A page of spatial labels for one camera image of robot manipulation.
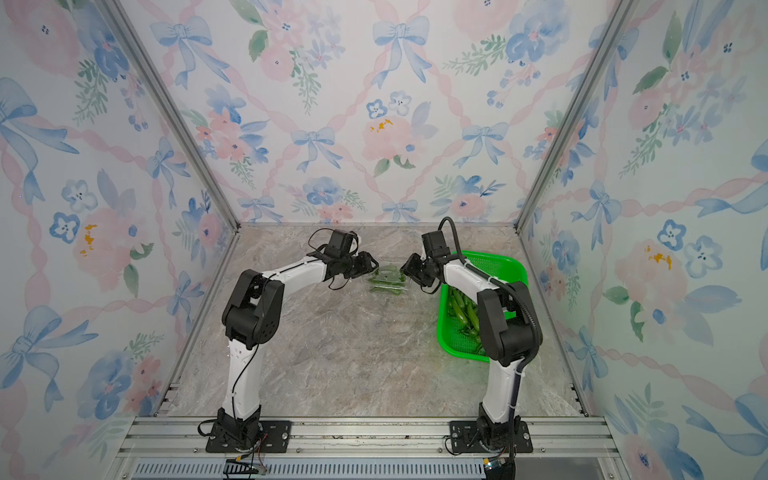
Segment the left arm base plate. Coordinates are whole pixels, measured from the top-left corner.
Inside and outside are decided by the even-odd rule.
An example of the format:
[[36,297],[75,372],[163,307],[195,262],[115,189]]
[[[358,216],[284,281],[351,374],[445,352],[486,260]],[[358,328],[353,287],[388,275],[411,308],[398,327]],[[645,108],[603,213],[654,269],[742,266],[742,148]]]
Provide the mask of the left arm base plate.
[[268,420],[245,427],[225,426],[216,421],[208,434],[206,453],[286,453],[293,424]]

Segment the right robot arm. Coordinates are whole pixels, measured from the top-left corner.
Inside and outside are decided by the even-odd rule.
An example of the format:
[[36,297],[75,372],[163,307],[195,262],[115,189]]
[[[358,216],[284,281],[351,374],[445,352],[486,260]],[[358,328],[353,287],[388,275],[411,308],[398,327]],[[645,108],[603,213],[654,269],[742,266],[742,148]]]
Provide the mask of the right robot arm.
[[528,274],[512,258],[464,253],[448,246],[441,231],[422,236],[424,253],[412,254],[401,272],[422,288],[439,285],[489,360],[486,393],[479,405],[479,440],[500,450],[515,434],[524,370],[535,359],[543,334],[529,291]]

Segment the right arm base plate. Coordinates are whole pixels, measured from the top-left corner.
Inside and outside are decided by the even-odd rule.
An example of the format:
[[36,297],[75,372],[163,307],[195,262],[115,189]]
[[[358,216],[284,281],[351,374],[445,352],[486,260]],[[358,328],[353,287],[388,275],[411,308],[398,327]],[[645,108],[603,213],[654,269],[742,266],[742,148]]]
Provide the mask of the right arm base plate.
[[500,425],[486,425],[480,420],[453,420],[448,426],[448,447],[456,454],[498,454],[509,448],[514,454],[534,450],[528,425],[520,417]]

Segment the clear pepper container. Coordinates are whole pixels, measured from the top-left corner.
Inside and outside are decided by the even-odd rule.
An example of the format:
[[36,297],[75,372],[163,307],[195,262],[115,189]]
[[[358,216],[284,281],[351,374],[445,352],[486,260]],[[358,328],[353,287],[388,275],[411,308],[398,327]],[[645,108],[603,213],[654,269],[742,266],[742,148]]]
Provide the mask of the clear pepper container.
[[368,278],[371,292],[395,296],[402,295],[407,291],[407,281],[406,275],[396,265],[379,266]]

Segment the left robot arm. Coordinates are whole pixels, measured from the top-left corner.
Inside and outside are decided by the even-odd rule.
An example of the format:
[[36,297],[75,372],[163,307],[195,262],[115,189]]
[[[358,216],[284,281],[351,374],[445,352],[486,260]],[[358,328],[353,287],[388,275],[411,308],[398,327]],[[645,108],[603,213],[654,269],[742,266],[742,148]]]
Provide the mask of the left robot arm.
[[356,233],[333,230],[327,243],[313,247],[296,262],[271,271],[247,269],[240,274],[222,314],[229,370],[226,396],[213,434],[226,434],[243,448],[261,438],[262,347],[277,333],[285,301],[306,287],[330,283],[338,276],[346,281],[356,279],[378,267],[370,253],[359,249]]

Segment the green peppers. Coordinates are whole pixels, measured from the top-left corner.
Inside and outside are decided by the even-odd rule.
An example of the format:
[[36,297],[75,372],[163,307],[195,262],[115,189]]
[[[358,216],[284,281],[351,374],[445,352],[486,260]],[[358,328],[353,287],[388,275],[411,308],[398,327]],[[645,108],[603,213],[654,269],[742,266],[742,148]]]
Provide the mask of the green peppers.
[[448,310],[458,322],[457,332],[467,345],[466,350],[475,355],[484,355],[485,349],[480,338],[476,305],[460,290],[450,287]]

